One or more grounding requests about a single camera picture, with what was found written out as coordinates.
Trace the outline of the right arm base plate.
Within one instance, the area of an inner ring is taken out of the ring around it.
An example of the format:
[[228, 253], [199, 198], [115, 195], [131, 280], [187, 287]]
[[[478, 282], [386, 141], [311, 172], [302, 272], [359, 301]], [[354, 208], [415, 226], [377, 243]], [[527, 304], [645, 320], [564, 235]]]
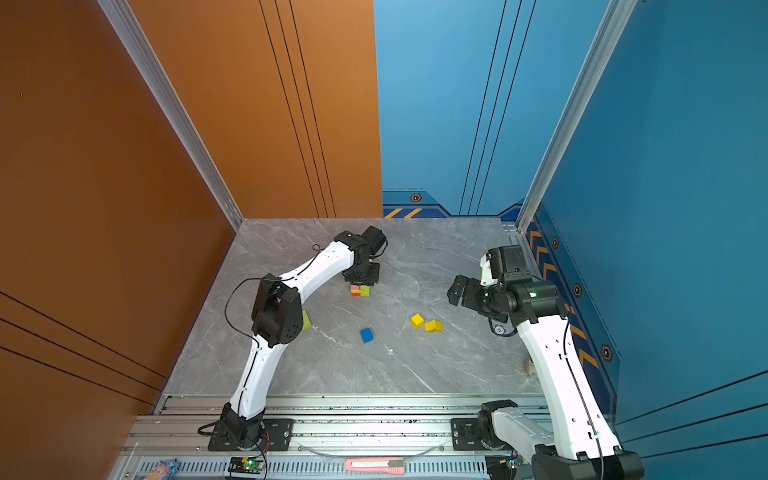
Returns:
[[479, 418], [451, 420], [452, 445], [456, 451], [517, 450], [521, 454], [532, 450], [534, 439], [522, 426], [507, 417], [482, 423]]

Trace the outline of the blue wood block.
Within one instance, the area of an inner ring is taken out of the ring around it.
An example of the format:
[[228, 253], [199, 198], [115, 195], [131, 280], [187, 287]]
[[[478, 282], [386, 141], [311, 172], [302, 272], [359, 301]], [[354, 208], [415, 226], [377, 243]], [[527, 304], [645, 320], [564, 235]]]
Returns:
[[363, 329], [360, 334], [364, 343], [369, 343], [374, 339], [373, 332], [370, 328]]

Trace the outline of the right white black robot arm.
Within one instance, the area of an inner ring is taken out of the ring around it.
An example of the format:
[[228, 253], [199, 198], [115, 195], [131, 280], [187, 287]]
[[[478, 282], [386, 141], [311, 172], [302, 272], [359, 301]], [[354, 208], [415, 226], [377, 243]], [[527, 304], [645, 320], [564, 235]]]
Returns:
[[557, 287], [525, 272], [503, 274], [492, 285], [459, 275], [447, 293], [489, 321], [511, 323], [533, 361], [552, 428], [527, 418], [513, 402], [482, 405], [485, 442], [515, 449], [536, 479], [641, 479], [639, 455], [624, 449], [592, 393], [577, 357], [568, 312]]

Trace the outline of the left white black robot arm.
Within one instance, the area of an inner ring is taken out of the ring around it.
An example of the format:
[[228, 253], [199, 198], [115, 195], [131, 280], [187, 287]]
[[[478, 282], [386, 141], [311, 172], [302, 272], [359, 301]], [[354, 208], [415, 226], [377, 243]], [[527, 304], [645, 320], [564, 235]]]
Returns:
[[356, 286], [373, 286], [379, 280], [375, 261], [386, 250], [382, 230], [370, 226], [361, 234], [343, 231], [326, 247], [315, 246], [314, 256], [279, 276], [266, 274], [259, 285], [251, 313], [248, 359], [238, 385], [217, 421], [201, 426], [215, 452], [285, 451], [290, 436], [280, 439], [278, 428], [292, 429], [290, 421], [272, 427], [264, 419], [267, 394], [287, 346], [303, 331], [303, 303], [336, 275]]

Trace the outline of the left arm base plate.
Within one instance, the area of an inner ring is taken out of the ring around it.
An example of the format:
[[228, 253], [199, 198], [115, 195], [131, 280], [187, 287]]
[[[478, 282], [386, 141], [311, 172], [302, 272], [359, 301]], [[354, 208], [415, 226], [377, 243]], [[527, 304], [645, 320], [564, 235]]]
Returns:
[[285, 452], [289, 449], [293, 428], [293, 419], [265, 418], [239, 437], [217, 421], [207, 449], [213, 452]]

